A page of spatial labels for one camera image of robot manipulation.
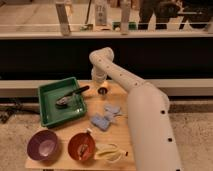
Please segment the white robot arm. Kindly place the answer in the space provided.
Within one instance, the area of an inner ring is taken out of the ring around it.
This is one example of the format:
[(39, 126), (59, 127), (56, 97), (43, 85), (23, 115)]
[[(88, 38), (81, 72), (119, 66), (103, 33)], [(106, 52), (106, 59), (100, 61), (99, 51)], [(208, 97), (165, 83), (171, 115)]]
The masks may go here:
[(168, 115), (168, 96), (149, 81), (114, 64), (113, 59), (109, 47), (91, 52), (91, 76), (97, 83), (109, 76), (128, 93), (128, 126), (136, 171), (183, 171)]

